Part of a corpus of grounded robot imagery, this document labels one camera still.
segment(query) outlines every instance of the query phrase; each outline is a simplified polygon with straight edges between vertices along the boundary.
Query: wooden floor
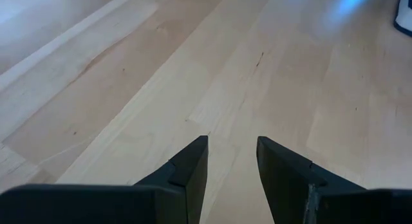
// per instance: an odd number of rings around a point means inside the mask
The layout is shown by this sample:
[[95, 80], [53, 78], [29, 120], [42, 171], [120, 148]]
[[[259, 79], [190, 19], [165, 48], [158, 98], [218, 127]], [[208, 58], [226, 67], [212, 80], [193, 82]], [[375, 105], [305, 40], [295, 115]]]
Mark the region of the wooden floor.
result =
[[273, 223], [268, 136], [367, 188], [412, 188], [397, 0], [0, 0], [0, 189], [133, 184], [209, 135], [202, 223]]

